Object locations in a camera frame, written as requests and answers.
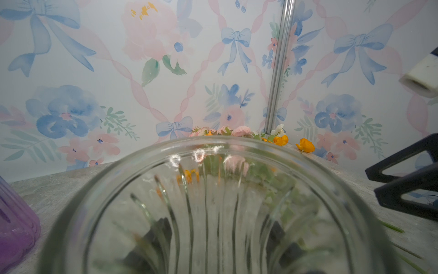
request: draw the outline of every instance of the orange flower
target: orange flower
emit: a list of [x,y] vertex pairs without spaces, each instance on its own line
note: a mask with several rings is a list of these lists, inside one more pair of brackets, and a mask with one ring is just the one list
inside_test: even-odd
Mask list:
[[289,138],[287,137],[287,135],[283,135],[282,137],[278,137],[278,136],[274,137],[274,144],[276,145],[284,146],[288,142],[289,142]]
[[297,148],[299,150],[301,150],[301,153],[303,151],[304,152],[308,152],[308,153],[311,153],[311,152],[315,151],[315,146],[312,144],[312,142],[307,140],[307,139],[305,139],[305,138],[300,140],[300,144],[299,145],[298,144],[296,144],[296,145],[297,145]]

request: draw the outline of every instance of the blue bow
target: blue bow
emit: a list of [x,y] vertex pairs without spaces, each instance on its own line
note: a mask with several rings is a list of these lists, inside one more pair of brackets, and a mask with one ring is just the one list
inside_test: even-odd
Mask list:
[[7,20],[22,20],[31,16],[30,27],[34,43],[33,53],[15,58],[8,67],[9,71],[20,68],[24,75],[29,77],[35,55],[49,52],[52,46],[50,34],[37,15],[46,17],[50,29],[67,51],[89,70],[94,71],[85,56],[91,56],[96,52],[73,40],[54,22],[58,21],[71,28],[80,27],[79,8],[74,0],[2,0],[1,17]]
[[368,81],[374,85],[375,80],[373,72],[382,71],[386,69],[386,67],[374,62],[365,52],[364,47],[373,50],[383,49],[386,46],[389,37],[391,37],[392,29],[393,27],[391,24],[383,24],[376,27],[368,34],[360,34],[358,36],[350,34],[337,39],[334,46],[334,52],[339,54],[348,49],[349,51],[345,57],[344,65],[342,65],[341,70],[329,75],[321,82],[321,84],[327,83],[328,87],[340,73],[347,72],[353,66],[354,60],[356,59],[355,47],[359,47],[360,67]]
[[226,68],[228,67],[229,63],[233,63],[236,59],[237,55],[237,49],[236,49],[236,41],[238,42],[237,48],[239,49],[239,55],[240,55],[240,61],[242,62],[242,65],[244,66],[246,72],[248,72],[248,63],[251,62],[251,59],[246,56],[244,51],[242,50],[242,45],[245,47],[249,47],[249,43],[251,41],[251,30],[249,28],[245,28],[241,32],[237,31],[235,32],[232,28],[223,28],[222,29],[222,43],[229,44],[233,42],[231,45],[231,53],[230,53],[230,60],[226,63],[223,63],[222,66],[218,69],[218,72],[222,72],[222,76],[225,74]]
[[159,137],[167,136],[170,133],[170,139],[185,137],[182,132],[191,132],[193,120],[190,116],[186,116],[179,122],[162,122],[156,126]]

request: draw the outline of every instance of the green foliage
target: green foliage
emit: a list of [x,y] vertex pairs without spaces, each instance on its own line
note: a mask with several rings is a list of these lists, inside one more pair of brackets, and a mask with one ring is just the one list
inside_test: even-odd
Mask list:
[[125,115],[121,115],[124,112],[119,110],[113,113],[113,110],[114,109],[112,107],[108,108],[105,121],[102,121],[103,126],[108,127],[106,129],[106,132],[111,133],[111,130],[113,130],[114,132],[117,132],[117,135],[120,135],[121,132],[125,132],[125,136],[129,136],[131,139],[134,138],[135,141],[137,139],[140,139],[140,137],[138,137],[137,134],[132,131],[132,128],[135,127],[135,125],[131,125],[131,123],[127,123],[124,125],[124,123],[128,121],[127,119],[125,119]]

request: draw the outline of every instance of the green stem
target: green stem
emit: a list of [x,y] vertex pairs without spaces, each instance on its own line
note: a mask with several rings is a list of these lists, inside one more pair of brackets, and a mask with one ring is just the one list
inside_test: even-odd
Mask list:
[[393,226],[392,224],[385,223],[384,221],[381,221],[381,220],[379,220],[379,222],[382,225],[386,226],[387,228],[390,228],[390,229],[395,230],[395,231],[400,232],[400,233],[405,233],[405,231],[403,229],[398,228],[396,226]]
[[408,258],[406,258],[405,256],[403,256],[400,253],[397,253],[397,255],[400,257],[400,259],[402,259],[403,261],[405,261],[408,265],[412,266],[413,268],[415,268],[416,271],[420,272],[421,274],[427,274],[426,271],[424,271],[421,267],[419,267],[418,265],[414,264],[411,260],[409,260]]

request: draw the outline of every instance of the pink rose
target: pink rose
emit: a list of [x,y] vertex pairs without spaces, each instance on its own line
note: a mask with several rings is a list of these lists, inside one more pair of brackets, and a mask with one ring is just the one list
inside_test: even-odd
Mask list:
[[222,126],[237,128],[245,124],[245,114],[239,105],[232,105],[222,112],[219,121]]
[[154,58],[160,61],[177,28],[177,16],[169,5],[157,0],[128,2],[122,15],[127,39],[124,52],[132,60]]
[[236,128],[235,130],[233,130],[231,132],[231,135],[236,137],[242,137],[242,136],[252,137],[252,131],[249,127],[242,125]]

